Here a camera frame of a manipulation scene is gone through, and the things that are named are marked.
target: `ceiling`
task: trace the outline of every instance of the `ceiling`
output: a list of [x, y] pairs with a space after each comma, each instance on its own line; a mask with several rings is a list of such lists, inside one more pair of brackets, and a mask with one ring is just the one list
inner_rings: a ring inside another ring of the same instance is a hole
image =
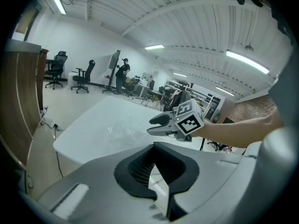
[[[290, 39], [277, 29], [271, 10], [250, 0], [63, 0], [67, 15], [99, 21], [149, 53], [172, 72], [208, 89], [219, 86], [243, 98], [269, 88], [292, 52]], [[254, 51], [248, 51], [250, 45]], [[265, 75], [233, 58], [244, 54], [270, 69]]]

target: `ceiling light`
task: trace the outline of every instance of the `ceiling light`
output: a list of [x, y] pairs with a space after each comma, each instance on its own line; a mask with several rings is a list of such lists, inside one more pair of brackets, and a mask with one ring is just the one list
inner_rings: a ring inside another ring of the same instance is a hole
[[253, 60], [251, 60], [251, 59], [249, 59], [249, 58], [247, 58], [247, 57], [245, 57], [243, 55], [237, 54], [237, 53], [235, 53], [233, 51], [227, 50], [226, 51], [226, 55], [229, 56], [229, 57], [232, 57], [234, 59], [237, 59], [239, 61], [245, 62], [246, 64], [251, 65], [254, 68], [260, 70], [264, 74], [268, 74], [269, 71], [270, 71], [268, 68], [260, 65], [259, 63], [255, 62], [255, 61], [253, 61]]
[[65, 11], [64, 6], [63, 6], [63, 4], [62, 4], [62, 0], [54, 0], [54, 1], [55, 1], [56, 5], [57, 5], [59, 11], [60, 11], [63, 15], [66, 15], [66, 11]]
[[151, 46], [151, 47], [145, 47], [146, 50], [152, 50], [152, 49], [157, 49], [157, 48], [164, 48], [164, 46], [156, 45], [156, 46]]
[[177, 76], [182, 76], [182, 77], [187, 77], [187, 76], [185, 76], [185, 75], [182, 75], [182, 74], [178, 74], [178, 73], [175, 73], [175, 72], [173, 72], [175, 75], [177, 75]]
[[232, 93], [230, 93], [230, 92], [228, 92], [228, 91], [225, 91], [224, 89], [221, 89], [221, 88], [219, 88], [218, 86], [216, 86], [216, 88], [217, 88], [218, 90], [221, 90], [221, 91], [223, 91], [223, 92], [225, 92], [225, 93], [231, 95], [231, 96], [235, 96], [234, 94], [232, 94]]

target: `floor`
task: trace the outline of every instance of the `floor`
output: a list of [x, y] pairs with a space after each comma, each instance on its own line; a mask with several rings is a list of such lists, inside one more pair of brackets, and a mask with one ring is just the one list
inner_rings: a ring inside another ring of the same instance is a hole
[[[49, 186], [61, 179], [62, 175], [67, 176], [80, 167], [79, 164], [56, 153], [53, 148], [55, 138], [59, 137], [63, 130], [96, 103], [107, 96], [116, 96], [111, 92], [102, 94], [103, 88], [97, 86], [89, 86], [89, 93], [81, 90], [77, 94], [75, 90], [70, 90], [66, 82], [62, 82], [62, 84], [63, 87], [58, 86], [55, 90], [50, 86], [43, 89], [43, 104], [48, 107], [44, 116], [45, 123], [42, 122], [43, 125], [36, 130], [27, 167], [27, 191], [36, 200]], [[125, 94], [116, 97], [137, 104], [142, 102], [141, 99], [128, 98]], [[157, 106], [156, 101], [150, 101], [147, 107], [160, 110], [160, 105]], [[50, 128], [54, 124], [58, 125], [60, 131], [54, 132], [54, 129]], [[207, 144], [207, 140], [204, 151], [215, 152], [214, 148]], [[158, 193], [157, 206], [166, 214], [168, 186], [156, 168], [152, 171], [149, 188]]]

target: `fluorescent light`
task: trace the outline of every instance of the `fluorescent light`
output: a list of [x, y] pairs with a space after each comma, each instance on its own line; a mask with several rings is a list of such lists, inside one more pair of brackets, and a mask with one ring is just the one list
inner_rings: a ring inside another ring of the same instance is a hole
[[156, 45], [156, 46], [151, 46], [151, 47], [145, 47], [146, 50], [152, 50], [152, 49], [157, 49], [157, 48], [164, 48], [164, 46]]
[[177, 76], [182, 76], [182, 77], [187, 77], [187, 76], [185, 76], [185, 75], [182, 75], [182, 74], [178, 74], [178, 73], [175, 73], [175, 72], [173, 72], [175, 75], [177, 75]]
[[228, 91], [225, 91], [224, 89], [221, 89], [221, 88], [219, 88], [218, 86], [216, 86], [216, 88], [217, 88], [218, 90], [221, 90], [221, 91], [223, 91], [223, 92], [225, 92], [225, 93], [231, 95], [231, 96], [235, 96], [234, 94], [232, 94], [232, 93], [230, 93], [230, 92], [228, 92]]
[[247, 57], [245, 57], [243, 55], [237, 54], [237, 53], [235, 53], [233, 51], [227, 50], [226, 51], [226, 55], [229, 56], [229, 57], [232, 57], [234, 59], [237, 59], [239, 61], [245, 62], [246, 64], [251, 65], [254, 68], [260, 70], [264, 74], [268, 74], [269, 71], [270, 71], [268, 68], [266, 68], [266, 67], [258, 64], [257, 62], [255, 62], [255, 61], [253, 61], [253, 60], [251, 60], [251, 59], [249, 59], [249, 58], [247, 58]]
[[62, 14], [66, 15], [66, 11], [65, 11], [65, 9], [64, 9], [64, 6], [62, 5], [61, 0], [54, 0], [54, 1], [55, 1], [56, 5], [57, 5], [59, 11], [60, 11]]

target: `person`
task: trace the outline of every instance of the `person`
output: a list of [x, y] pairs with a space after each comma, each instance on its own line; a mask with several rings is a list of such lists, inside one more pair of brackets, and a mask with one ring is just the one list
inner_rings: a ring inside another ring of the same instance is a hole
[[263, 118], [244, 120], [232, 124], [205, 125], [192, 133], [192, 137], [202, 137], [227, 146], [247, 148], [253, 142], [262, 141], [271, 131], [283, 127], [280, 114], [275, 108]]
[[116, 72], [116, 95], [121, 94], [121, 88], [124, 82], [126, 81], [126, 76], [128, 72], [130, 71], [130, 65], [128, 64], [129, 60], [127, 58], [123, 59], [123, 66], [119, 67], [117, 65], [116, 67], [119, 68], [119, 70]]

